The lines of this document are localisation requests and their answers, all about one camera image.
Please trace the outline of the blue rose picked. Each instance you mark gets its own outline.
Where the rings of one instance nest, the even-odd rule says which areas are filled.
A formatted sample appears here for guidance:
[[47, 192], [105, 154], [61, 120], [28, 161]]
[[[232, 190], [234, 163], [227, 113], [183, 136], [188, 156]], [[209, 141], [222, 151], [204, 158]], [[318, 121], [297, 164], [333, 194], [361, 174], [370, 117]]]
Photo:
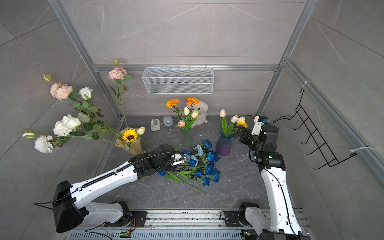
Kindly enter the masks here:
[[220, 157], [216, 152], [208, 152], [204, 155], [203, 162], [205, 164], [214, 163], [214, 162], [217, 162], [219, 159], [220, 159]]
[[213, 147], [213, 144], [208, 140], [204, 140], [203, 144], [204, 144], [205, 148], [208, 150], [210, 150]]
[[200, 171], [202, 173], [201, 176], [211, 175], [212, 170], [214, 169], [214, 164], [205, 164], [204, 166], [191, 167], [191, 169], [194, 171]]

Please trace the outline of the blue tulip from purple vase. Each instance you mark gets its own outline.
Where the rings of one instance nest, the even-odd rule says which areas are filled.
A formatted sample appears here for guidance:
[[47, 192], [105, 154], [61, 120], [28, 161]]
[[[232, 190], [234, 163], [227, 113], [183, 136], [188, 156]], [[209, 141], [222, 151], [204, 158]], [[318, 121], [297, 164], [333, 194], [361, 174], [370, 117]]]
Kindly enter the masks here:
[[199, 164], [197, 160], [189, 160], [188, 162], [179, 162], [176, 167], [196, 167]]

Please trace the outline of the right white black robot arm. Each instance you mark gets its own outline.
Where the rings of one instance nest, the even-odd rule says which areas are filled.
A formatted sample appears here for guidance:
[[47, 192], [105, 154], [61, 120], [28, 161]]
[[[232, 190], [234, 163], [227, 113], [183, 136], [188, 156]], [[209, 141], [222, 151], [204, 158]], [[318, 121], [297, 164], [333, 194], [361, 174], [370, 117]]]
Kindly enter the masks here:
[[260, 240], [308, 240], [301, 228], [287, 187], [286, 166], [277, 152], [279, 129], [262, 125], [254, 134], [250, 129], [235, 127], [239, 141], [249, 147], [249, 158], [259, 167], [270, 207], [270, 222], [256, 204], [242, 203], [239, 219], [244, 226], [252, 226]]

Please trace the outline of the blue tulip pile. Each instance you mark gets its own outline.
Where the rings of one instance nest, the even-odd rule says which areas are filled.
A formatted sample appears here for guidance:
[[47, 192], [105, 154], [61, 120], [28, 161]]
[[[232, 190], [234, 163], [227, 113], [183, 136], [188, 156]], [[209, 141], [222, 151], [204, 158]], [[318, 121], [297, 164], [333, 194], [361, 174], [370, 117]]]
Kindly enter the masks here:
[[200, 178], [202, 175], [200, 171], [181, 171], [179, 174], [186, 179], [192, 178], [193, 176]]

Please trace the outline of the yellow wavy glass vase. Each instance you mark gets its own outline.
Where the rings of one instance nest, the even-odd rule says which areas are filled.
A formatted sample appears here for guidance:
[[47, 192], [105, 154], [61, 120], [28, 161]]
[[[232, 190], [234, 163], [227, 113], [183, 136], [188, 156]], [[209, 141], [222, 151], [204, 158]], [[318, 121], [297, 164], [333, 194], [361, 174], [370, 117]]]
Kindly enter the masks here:
[[139, 154], [143, 154], [144, 151], [143, 151], [143, 148], [142, 148], [142, 143], [141, 143], [141, 140], [142, 140], [142, 136], [138, 135], [138, 138], [137, 140], [135, 140], [134, 142], [132, 143], [126, 143], [122, 137], [123, 137], [123, 133], [126, 131], [126, 130], [135, 130], [137, 132], [137, 129], [133, 129], [133, 128], [125, 128], [123, 129], [122, 131], [119, 132], [119, 136], [120, 138], [116, 138], [116, 141], [115, 141], [115, 147], [118, 147], [118, 148], [122, 148], [123, 150], [125, 150], [126, 152], [128, 152], [129, 154], [131, 154], [132, 156], [136, 156], [136, 155], [139, 155]]

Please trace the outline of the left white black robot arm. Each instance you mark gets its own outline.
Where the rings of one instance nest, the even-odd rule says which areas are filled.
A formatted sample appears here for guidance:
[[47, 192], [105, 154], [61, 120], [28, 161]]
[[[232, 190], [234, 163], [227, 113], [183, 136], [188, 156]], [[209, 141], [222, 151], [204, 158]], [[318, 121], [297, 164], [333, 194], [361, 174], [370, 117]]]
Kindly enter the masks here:
[[78, 226], [122, 227], [129, 224], [132, 214], [125, 202], [96, 203], [98, 197], [143, 177], [160, 171], [174, 171], [190, 161], [188, 153], [162, 144], [147, 154], [138, 154], [122, 165], [94, 178], [71, 184], [57, 185], [53, 198], [56, 231], [65, 233]]

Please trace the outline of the light blue carnation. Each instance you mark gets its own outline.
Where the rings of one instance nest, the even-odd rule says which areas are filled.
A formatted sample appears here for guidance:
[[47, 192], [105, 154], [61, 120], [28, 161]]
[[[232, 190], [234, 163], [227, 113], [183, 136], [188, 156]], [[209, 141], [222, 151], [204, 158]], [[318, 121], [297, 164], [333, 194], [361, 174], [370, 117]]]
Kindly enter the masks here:
[[194, 147], [194, 151], [195, 151], [195, 155], [198, 157], [202, 157], [204, 155], [204, 150], [200, 145], [196, 145], [196, 147]]

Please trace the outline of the blue rose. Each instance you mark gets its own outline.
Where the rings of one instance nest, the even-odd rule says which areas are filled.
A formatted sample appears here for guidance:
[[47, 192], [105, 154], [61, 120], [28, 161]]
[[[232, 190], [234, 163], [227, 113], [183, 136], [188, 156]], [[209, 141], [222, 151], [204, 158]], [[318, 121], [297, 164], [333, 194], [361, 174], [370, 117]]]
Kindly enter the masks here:
[[186, 179], [184, 177], [182, 177], [179, 172], [178, 173], [173, 173], [174, 175], [176, 175], [178, 178], [180, 178], [181, 180], [185, 181], [189, 181], [189, 180], [193, 180], [193, 181], [197, 181], [199, 182], [201, 185], [203, 186], [208, 186], [210, 184], [210, 178], [208, 178], [206, 175], [203, 175], [201, 176], [200, 178], [197, 178], [197, 177], [192, 177], [192, 178], [189, 178], [189, 179]]
[[219, 182], [219, 179], [220, 179], [220, 172], [217, 169], [213, 169], [211, 174], [211, 180], [217, 183]]

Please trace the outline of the light blue carnation vase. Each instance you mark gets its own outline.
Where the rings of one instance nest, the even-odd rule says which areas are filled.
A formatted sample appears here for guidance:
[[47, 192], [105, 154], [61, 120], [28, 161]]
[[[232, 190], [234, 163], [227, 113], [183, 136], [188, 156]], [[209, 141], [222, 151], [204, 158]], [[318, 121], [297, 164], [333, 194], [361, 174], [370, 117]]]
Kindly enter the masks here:
[[196, 164], [199, 163], [199, 161], [195, 155], [191, 155], [191, 160], [194, 160]]

